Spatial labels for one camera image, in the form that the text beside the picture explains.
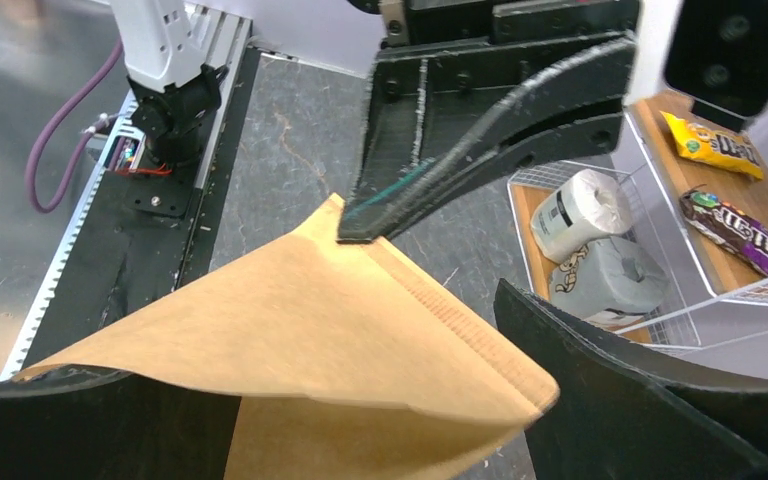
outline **wooden board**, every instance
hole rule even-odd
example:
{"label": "wooden board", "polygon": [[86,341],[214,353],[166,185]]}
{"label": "wooden board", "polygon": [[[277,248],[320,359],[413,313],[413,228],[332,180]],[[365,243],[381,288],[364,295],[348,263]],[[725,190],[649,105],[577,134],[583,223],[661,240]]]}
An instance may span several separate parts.
{"label": "wooden board", "polygon": [[[745,211],[768,228],[768,168],[759,159],[764,170],[764,180],[753,181],[748,175],[729,172],[678,156],[672,133],[661,112],[692,120],[708,127],[716,127],[690,114],[690,100],[675,92],[662,92],[637,102],[631,109],[641,129],[641,134],[652,161],[669,188],[677,208],[678,197],[694,187],[718,195],[723,201]],[[693,227],[688,226],[697,256],[716,293],[751,285],[763,277],[750,266],[725,252]]]}
{"label": "wooden board", "polygon": [[[531,215],[534,213],[534,210],[551,194],[552,190],[543,188],[527,187],[524,185],[513,185],[511,187],[514,215],[517,216],[517,225],[519,225],[522,247],[525,250],[528,269],[531,273],[534,293],[547,301],[549,300],[549,274],[558,267],[558,264],[540,253],[540,248],[534,240],[534,234],[531,232],[529,225],[531,224]],[[606,328],[606,330],[614,331],[620,328],[625,327]],[[652,337],[645,328],[633,330],[623,334],[623,336],[638,343],[652,343]]]}

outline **brown paper bag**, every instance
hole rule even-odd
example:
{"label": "brown paper bag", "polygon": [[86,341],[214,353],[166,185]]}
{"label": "brown paper bag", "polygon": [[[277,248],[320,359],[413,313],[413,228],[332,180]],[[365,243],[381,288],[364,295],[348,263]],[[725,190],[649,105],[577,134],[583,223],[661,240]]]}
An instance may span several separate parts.
{"label": "brown paper bag", "polygon": [[241,397],[226,478],[451,478],[554,380],[386,240],[293,232],[23,371],[98,365]]}

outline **gray package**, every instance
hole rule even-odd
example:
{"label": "gray package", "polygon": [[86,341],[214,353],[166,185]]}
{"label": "gray package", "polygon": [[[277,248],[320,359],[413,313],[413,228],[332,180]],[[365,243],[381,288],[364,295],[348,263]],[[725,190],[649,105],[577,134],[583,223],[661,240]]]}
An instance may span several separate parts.
{"label": "gray package", "polygon": [[620,237],[593,240],[549,276],[550,302],[583,320],[626,326],[658,308],[669,289],[664,270]]}

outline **white roll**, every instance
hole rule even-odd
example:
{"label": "white roll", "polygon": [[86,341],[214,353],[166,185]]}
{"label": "white roll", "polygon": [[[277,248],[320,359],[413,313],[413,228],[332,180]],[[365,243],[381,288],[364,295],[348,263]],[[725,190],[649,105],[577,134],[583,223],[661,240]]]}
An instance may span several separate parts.
{"label": "white roll", "polygon": [[531,217],[537,246],[555,263],[591,240],[626,233],[631,224],[628,198],[619,183],[590,169],[573,175]]}

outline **yellow candy bag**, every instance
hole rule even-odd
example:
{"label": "yellow candy bag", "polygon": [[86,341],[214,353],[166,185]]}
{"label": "yellow candy bag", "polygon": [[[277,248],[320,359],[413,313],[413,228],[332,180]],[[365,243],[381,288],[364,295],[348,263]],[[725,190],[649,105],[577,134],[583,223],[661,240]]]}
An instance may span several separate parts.
{"label": "yellow candy bag", "polygon": [[682,158],[764,179],[758,152],[745,136],[711,130],[666,112],[661,115],[667,120]]}

